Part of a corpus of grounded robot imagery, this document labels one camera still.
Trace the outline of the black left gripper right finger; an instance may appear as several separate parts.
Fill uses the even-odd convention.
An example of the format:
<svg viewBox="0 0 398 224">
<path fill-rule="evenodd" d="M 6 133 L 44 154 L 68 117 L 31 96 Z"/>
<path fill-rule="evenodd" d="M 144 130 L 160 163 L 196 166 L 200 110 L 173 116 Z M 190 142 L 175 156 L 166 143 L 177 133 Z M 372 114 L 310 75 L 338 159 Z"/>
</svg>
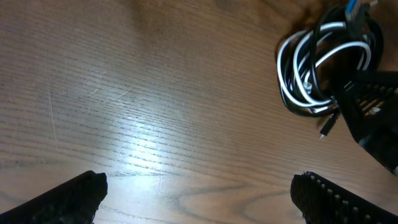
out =
<svg viewBox="0 0 398 224">
<path fill-rule="evenodd" d="M 397 224 L 397 215 L 314 172 L 295 175 L 290 196 L 311 224 Z"/>
</svg>

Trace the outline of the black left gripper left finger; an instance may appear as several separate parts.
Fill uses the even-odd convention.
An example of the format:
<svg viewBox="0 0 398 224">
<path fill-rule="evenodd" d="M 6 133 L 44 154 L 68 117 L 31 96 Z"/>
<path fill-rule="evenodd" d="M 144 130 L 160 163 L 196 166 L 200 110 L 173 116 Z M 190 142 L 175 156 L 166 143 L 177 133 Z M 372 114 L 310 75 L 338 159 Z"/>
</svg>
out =
<svg viewBox="0 0 398 224">
<path fill-rule="evenodd" d="M 86 171 L 1 214 L 1 224 L 92 224 L 108 191 L 105 173 Z"/>
</svg>

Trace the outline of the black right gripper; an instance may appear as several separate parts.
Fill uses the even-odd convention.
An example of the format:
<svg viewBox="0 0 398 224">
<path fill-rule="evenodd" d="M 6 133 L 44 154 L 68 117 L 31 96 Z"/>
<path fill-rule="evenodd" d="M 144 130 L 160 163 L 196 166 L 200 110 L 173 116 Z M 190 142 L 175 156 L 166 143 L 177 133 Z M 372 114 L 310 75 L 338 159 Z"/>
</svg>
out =
<svg viewBox="0 0 398 224">
<path fill-rule="evenodd" d="M 353 139 L 397 174 L 397 72 L 357 71 L 330 81 Z"/>
</svg>

